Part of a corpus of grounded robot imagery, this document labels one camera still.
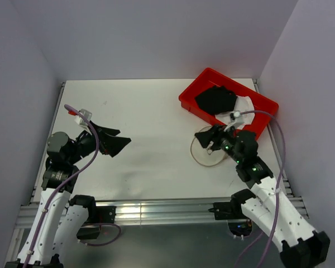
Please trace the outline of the black bra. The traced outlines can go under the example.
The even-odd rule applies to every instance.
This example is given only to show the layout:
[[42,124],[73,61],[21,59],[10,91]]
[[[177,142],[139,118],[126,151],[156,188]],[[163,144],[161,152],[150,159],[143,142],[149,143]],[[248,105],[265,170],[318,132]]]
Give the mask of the black bra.
[[201,110],[213,116],[232,112],[237,102],[237,96],[233,91],[217,85],[201,92],[194,99]]

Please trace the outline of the white bra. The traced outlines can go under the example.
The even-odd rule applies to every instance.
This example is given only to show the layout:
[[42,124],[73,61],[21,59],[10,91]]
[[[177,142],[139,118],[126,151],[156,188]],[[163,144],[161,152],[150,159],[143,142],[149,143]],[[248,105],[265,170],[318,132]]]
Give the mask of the white bra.
[[[232,112],[220,113],[215,115],[215,118],[221,121],[224,125],[231,125],[233,122],[231,121],[230,114],[233,112],[248,112],[253,111],[254,105],[250,97],[242,97],[238,96],[236,99],[235,107]],[[242,122],[239,125],[234,126],[237,130],[242,130],[244,127],[252,124],[254,120],[255,114],[248,113],[243,114],[241,116]]]

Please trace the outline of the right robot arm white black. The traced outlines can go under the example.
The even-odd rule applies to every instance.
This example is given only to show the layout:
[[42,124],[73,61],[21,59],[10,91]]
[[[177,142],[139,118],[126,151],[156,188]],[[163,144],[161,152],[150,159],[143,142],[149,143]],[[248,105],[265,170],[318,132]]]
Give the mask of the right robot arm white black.
[[330,239],[318,232],[279,188],[279,182],[258,156],[255,133],[215,125],[197,132],[202,148],[222,150],[236,162],[236,172],[247,185],[231,197],[231,213],[251,219],[273,243],[285,267],[316,267],[328,254]]

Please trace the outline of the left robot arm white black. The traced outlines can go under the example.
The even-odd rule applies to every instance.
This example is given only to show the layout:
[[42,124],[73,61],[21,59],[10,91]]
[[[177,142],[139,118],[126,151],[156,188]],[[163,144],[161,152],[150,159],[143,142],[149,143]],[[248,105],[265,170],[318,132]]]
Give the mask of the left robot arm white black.
[[74,140],[65,132],[48,138],[39,208],[17,260],[7,262],[6,267],[64,266],[81,227],[96,225],[99,220],[94,197],[72,196],[80,172],[76,163],[89,154],[119,154],[131,142],[119,133],[90,122]]

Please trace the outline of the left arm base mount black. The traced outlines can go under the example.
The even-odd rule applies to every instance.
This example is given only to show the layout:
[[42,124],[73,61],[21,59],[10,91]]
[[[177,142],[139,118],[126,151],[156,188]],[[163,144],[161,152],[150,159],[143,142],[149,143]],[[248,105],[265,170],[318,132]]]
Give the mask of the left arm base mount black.
[[114,223],[116,206],[98,206],[93,214],[83,224],[76,237],[79,240],[95,240],[98,238],[102,226],[98,223]]

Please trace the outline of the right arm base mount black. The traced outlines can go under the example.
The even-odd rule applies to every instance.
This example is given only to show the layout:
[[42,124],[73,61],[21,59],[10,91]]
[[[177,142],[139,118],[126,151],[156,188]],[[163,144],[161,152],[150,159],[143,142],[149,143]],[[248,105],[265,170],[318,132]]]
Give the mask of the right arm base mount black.
[[214,214],[216,221],[227,221],[233,236],[242,238],[252,233],[252,220],[244,216],[232,202],[215,202],[208,212]]

